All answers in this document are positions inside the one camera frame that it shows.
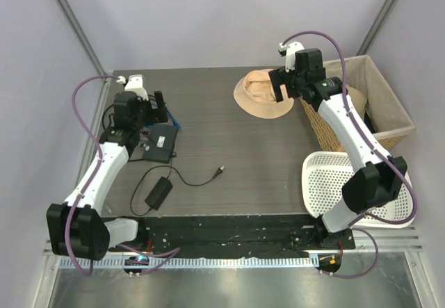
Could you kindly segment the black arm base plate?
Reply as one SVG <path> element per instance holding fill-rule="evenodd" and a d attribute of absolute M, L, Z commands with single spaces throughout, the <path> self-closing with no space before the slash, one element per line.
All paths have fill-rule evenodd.
<path fill-rule="evenodd" d="M 355 249 L 351 230 L 319 238 L 303 214 L 149 216 L 128 246 L 155 254 L 179 248 L 179 258 L 303 257 L 309 250 Z"/>

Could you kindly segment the black network switch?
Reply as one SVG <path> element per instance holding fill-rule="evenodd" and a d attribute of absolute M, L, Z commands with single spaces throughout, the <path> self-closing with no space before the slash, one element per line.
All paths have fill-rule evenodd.
<path fill-rule="evenodd" d="M 178 128 L 167 124 L 154 124 L 143 153 L 144 161 L 169 163 L 175 148 Z"/>

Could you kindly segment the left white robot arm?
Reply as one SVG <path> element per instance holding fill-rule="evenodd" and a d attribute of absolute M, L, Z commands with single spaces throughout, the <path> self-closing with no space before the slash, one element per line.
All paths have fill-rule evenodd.
<path fill-rule="evenodd" d="M 139 252 L 147 246 L 148 235 L 137 220 L 100 216 L 106 196 L 119 171 L 140 142 L 147 125 L 167 122 L 167 108 L 160 91 L 143 99 L 134 91 L 115 96 L 110 124 L 96 143 L 95 159 L 74 191 L 62 204 L 51 204 L 47 225 L 54 254 L 101 260 L 109 248 L 124 243 Z"/>

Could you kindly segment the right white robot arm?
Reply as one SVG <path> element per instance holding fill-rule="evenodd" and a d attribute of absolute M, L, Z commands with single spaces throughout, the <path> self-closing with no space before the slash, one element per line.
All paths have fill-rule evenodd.
<path fill-rule="evenodd" d="M 316 219 L 314 240 L 331 248 L 350 226 L 372 210 L 397 199 L 407 172 L 403 157 L 392 157 L 360 119 L 339 77 L 327 77 L 319 49 L 299 42 L 281 44 L 285 65 L 268 73 L 275 99 L 301 97 L 329 124 L 350 159 L 354 175 L 341 199 Z"/>

